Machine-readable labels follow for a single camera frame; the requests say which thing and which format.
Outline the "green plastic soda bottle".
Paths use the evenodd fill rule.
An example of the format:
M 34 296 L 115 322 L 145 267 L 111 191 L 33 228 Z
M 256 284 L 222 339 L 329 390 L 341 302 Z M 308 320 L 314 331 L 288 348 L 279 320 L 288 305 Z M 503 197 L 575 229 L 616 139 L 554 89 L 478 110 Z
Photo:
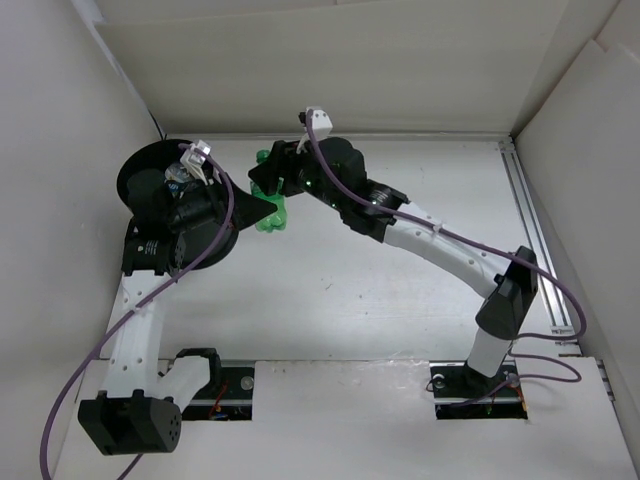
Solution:
M 249 182 L 252 196 L 259 199 L 267 200 L 277 207 L 274 213 L 256 223 L 255 228 L 259 232 L 273 233 L 276 231 L 283 231 L 287 226 L 288 215 L 285 207 L 285 197 L 280 193 L 282 182 L 282 178 L 279 177 L 278 186 L 276 187 L 276 192 L 273 195 L 265 194 L 263 189 L 259 187 L 253 180 L 250 180 Z

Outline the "clear bottle blue green label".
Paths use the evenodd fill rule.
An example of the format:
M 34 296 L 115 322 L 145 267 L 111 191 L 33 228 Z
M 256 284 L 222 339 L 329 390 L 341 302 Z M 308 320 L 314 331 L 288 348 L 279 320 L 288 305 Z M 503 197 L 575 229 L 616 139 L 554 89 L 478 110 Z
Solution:
M 174 197 L 187 187 L 194 180 L 194 177 L 180 163 L 174 162 L 165 170 L 165 184 Z

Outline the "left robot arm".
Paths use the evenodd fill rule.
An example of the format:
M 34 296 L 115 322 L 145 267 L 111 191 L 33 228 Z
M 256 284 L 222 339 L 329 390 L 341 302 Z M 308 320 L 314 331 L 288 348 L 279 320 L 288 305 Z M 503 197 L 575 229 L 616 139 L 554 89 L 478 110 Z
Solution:
M 105 336 L 112 349 L 103 383 L 78 409 L 80 425 L 105 456 L 174 451 L 184 410 L 198 394 L 222 389 L 213 348 L 183 349 L 167 373 L 158 372 L 161 296 L 191 270 L 221 261 L 240 231 L 277 210 L 226 176 L 175 182 L 146 169 L 128 177 L 125 193 L 133 216 L 121 267 L 123 314 Z

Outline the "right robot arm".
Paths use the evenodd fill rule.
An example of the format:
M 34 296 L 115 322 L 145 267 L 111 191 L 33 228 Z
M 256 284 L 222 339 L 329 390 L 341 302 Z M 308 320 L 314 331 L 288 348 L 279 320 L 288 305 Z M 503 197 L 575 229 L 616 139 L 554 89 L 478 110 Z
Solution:
M 339 213 L 351 230 L 413 253 L 452 274 L 483 300 L 475 316 L 478 329 L 457 379 L 455 396 L 479 397 L 504 381 L 501 368 L 538 291 L 535 253 L 521 246 L 512 261 L 492 260 L 486 252 L 446 237 L 431 226 L 409 221 L 426 213 L 392 187 L 370 179 L 364 156 L 343 138 L 310 145 L 277 141 L 260 153 L 248 176 L 267 196 L 307 193 Z

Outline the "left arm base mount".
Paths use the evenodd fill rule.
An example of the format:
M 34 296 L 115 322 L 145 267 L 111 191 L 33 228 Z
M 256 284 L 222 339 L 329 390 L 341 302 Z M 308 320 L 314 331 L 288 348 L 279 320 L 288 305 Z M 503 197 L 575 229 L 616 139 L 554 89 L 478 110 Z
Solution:
M 202 389 L 182 413 L 183 421 L 250 421 L 255 385 L 253 364 L 222 367 L 220 385 Z

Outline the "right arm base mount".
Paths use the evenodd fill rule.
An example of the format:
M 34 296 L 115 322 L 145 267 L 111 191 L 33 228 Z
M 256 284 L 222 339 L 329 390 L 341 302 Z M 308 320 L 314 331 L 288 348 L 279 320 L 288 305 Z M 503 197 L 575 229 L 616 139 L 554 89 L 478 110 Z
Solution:
M 433 394 L 437 420 L 528 418 L 518 370 L 512 361 L 485 377 L 464 362 L 433 362 L 425 390 Z

